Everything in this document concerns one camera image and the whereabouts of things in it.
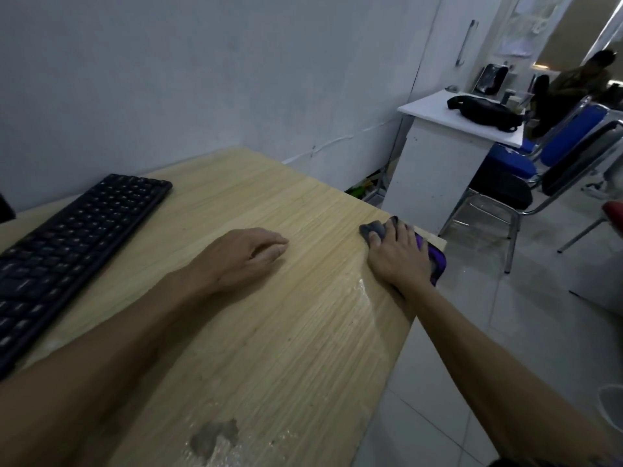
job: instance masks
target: cabinet handle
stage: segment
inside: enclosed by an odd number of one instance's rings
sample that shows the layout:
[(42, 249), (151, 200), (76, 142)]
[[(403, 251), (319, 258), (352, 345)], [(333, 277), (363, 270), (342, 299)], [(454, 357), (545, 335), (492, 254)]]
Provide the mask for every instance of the cabinet handle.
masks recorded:
[(458, 53), (457, 62), (455, 64), (457, 67), (460, 67), (465, 63), (465, 59), (463, 59), (463, 51), (465, 50), (465, 46), (467, 45), (467, 41), (471, 34), (471, 28), (477, 28), (478, 24), (480, 24), (480, 22), (476, 21), (475, 19), (471, 20), (471, 23), (469, 23), (469, 28), (467, 28), (467, 32), (465, 33), (465, 39), (463, 39), (463, 45), (461, 46), (461, 50)]

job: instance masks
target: stain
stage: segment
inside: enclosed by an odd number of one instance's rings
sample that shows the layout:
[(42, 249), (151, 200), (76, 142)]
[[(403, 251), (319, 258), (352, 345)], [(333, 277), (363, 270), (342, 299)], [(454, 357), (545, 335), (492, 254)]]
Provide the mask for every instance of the stain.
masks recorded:
[(189, 442), (192, 452), (199, 457), (204, 465), (214, 454), (216, 447), (216, 439), (219, 435), (223, 436), (229, 442), (231, 447), (238, 444), (238, 426), (236, 420), (229, 421), (208, 421), (203, 424), (199, 430), (192, 435)]

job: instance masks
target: desk surface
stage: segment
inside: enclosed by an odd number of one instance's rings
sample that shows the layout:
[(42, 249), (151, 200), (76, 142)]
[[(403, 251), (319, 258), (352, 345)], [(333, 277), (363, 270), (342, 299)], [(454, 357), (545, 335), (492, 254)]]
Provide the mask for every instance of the desk surface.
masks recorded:
[[(115, 446), (109, 464), (200, 465), (191, 436), (233, 419), (238, 444), (219, 437), (209, 465), (348, 465), (409, 332), (358, 234), (359, 224), (388, 214), (249, 149), (148, 176), (172, 181), (171, 195), (26, 363), (120, 311), (229, 229), (276, 230), (291, 243), (282, 266), (244, 298), (213, 301), (228, 306), (211, 320), (176, 330), (129, 403), (132, 414), (115, 420), (118, 443), (104, 442)], [(0, 226), (0, 249), (69, 201)]]
[(507, 146), (512, 146), (514, 148), (521, 147), (521, 142), (523, 141), (523, 125), (519, 126), (514, 133), (504, 133), (492, 126), (483, 126), (473, 123), (462, 116), (458, 109), (448, 109), (448, 100), (457, 95), (469, 95), (469, 93), (450, 93), (446, 90), (438, 91), (420, 100), (405, 104), (399, 107), (398, 111), (451, 127), (463, 131), (464, 133), (490, 139), (494, 142), (501, 142)]

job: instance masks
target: white cabinet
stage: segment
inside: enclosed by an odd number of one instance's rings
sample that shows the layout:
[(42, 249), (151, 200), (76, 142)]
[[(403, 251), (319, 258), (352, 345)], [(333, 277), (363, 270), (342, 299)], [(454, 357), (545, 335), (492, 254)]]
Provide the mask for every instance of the white cabinet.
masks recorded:
[(471, 70), (501, 2), (441, 1), (409, 101), (448, 85), (464, 90), (471, 84)]

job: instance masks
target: hand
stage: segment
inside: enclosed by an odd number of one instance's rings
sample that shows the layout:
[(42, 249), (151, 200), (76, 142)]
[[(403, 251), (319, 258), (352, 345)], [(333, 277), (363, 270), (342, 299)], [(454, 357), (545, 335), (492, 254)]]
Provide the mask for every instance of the hand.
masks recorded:
[(279, 233), (263, 228), (232, 230), (181, 269), (183, 285), (194, 297), (238, 290), (268, 275), (287, 248), (288, 240)]
[(394, 285), (402, 294), (407, 286), (431, 286), (432, 266), (428, 256), (428, 241), (422, 240), (417, 248), (413, 227), (398, 221), (394, 228), (392, 220), (385, 223), (385, 239), (370, 233), (368, 265), (378, 279)]

